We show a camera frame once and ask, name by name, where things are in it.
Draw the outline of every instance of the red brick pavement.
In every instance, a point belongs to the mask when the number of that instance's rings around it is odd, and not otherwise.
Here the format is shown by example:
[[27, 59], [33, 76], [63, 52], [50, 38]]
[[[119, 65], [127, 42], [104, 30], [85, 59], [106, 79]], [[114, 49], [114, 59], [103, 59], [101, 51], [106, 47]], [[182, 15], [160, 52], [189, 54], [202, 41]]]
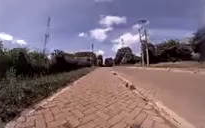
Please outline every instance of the red brick pavement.
[[146, 101], [125, 88], [109, 68], [96, 69], [25, 113], [6, 127], [170, 128]]

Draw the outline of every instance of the concrete curb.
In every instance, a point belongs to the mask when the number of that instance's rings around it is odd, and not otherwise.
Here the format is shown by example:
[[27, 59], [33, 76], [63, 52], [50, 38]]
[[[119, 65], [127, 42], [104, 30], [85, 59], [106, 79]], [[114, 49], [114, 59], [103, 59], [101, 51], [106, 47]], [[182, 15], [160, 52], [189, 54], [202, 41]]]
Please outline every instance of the concrete curb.
[[127, 67], [145, 70], [159, 70], [159, 71], [169, 71], [169, 72], [181, 72], [181, 73], [191, 73], [191, 74], [202, 74], [205, 75], [204, 69], [182, 69], [182, 68], [153, 68], [153, 67]]
[[143, 100], [151, 103], [153, 105], [153, 108], [167, 121], [169, 121], [172, 125], [174, 125], [177, 128], [195, 128], [192, 124], [187, 122], [185, 119], [182, 117], [178, 116], [175, 112], [172, 110], [168, 109], [166, 106], [164, 106], [161, 102], [155, 101], [152, 98], [147, 97], [143, 93], [141, 93], [137, 87], [133, 85], [132, 82], [128, 81], [124, 77], [122, 77], [118, 72], [115, 72], [113, 70], [110, 70], [113, 75], [116, 75], [130, 90], [134, 91], [135, 93], [139, 94], [140, 97], [143, 98]]

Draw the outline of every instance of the green grass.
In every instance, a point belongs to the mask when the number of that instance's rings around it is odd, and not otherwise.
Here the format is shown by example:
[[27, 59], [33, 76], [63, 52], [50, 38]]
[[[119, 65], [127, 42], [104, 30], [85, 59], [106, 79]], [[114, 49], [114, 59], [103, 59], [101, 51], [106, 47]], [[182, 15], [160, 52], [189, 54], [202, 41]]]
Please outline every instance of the green grass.
[[19, 79], [10, 76], [0, 82], [0, 116], [3, 122], [11, 121], [22, 110], [52, 95], [94, 68], [82, 68], [71, 72], [35, 79]]

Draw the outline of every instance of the sky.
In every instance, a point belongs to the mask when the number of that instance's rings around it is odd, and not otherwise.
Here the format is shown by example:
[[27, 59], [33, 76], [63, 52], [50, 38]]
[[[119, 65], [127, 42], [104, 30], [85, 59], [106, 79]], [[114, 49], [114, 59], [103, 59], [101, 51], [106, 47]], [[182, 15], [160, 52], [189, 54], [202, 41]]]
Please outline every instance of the sky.
[[122, 45], [138, 54], [136, 24], [148, 20], [149, 40], [190, 37], [205, 24], [205, 0], [0, 0], [0, 40], [6, 47], [94, 51], [113, 57]]

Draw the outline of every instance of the road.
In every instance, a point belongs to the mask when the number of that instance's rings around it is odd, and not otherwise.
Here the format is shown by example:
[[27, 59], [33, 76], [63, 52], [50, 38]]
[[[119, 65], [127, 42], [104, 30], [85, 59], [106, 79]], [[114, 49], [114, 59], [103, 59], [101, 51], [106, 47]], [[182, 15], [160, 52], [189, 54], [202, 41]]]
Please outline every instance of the road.
[[154, 98], [198, 128], [205, 128], [205, 75], [114, 67], [136, 86], [155, 90]]

